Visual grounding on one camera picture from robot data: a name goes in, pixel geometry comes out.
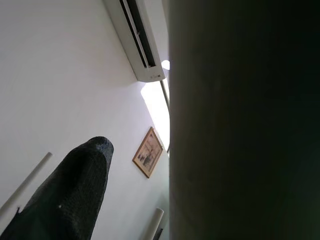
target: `wooden frame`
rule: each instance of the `wooden frame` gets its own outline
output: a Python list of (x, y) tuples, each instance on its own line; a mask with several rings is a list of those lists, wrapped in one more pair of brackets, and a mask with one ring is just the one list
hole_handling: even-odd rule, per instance
[(162, 151), (163, 147), (154, 129), (150, 127), (132, 161), (147, 178), (150, 178)]

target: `air conditioner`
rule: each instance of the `air conditioner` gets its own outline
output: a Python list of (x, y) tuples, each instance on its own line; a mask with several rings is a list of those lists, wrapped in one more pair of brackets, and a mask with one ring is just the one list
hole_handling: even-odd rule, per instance
[(138, 81), (165, 78), (144, 0), (104, 0)]

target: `light fixture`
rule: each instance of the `light fixture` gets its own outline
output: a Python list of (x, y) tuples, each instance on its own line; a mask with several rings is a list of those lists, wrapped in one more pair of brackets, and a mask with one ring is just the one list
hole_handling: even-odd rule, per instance
[(170, 70), (170, 62), (168, 60), (163, 60), (161, 66), (163, 69)]

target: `picture frame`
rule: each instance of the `picture frame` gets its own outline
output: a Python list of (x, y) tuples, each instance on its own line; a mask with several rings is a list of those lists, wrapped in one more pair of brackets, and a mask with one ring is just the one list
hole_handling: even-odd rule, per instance
[(147, 178), (150, 178), (162, 151), (163, 146), (161, 145), (153, 127), (150, 127), (132, 161)]

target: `black textured object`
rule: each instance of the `black textured object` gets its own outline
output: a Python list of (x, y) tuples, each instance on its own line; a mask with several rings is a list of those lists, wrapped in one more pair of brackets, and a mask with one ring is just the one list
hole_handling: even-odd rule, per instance
[(89, 240), (104, 199), (112, 143), (97, 136), (73, 149), (16, 213), (0, 240)]

